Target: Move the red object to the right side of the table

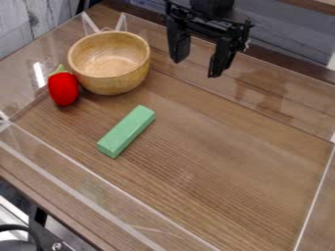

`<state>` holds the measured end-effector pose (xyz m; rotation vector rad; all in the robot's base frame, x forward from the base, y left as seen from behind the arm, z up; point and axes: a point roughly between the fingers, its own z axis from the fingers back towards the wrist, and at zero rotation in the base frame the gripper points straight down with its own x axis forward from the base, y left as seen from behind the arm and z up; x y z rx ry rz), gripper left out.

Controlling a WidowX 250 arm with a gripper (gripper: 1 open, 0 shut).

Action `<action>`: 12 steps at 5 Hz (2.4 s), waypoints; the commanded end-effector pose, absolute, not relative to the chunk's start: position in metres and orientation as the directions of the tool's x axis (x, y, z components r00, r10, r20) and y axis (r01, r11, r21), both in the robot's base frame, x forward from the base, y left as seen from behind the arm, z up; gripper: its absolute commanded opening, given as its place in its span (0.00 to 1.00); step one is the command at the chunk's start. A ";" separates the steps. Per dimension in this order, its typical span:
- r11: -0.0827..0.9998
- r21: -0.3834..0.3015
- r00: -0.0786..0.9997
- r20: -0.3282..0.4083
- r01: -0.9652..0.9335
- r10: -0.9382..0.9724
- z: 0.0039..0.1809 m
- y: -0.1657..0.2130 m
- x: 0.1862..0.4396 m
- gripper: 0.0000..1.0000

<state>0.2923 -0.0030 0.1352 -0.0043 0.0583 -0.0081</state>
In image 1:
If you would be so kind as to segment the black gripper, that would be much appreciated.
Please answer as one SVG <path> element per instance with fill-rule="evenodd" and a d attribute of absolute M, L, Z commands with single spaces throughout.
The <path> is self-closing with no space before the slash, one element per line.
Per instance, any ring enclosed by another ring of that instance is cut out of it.
<path fill-rule="evenodd" d="M 251 18 L 235 9 L 235 0 L 166 0 L 167 45 L 178 64 L 190 55 L 191 32 L 215 39 L 209 77 L 231 67 L 237 51 L 249 48 Z"/>

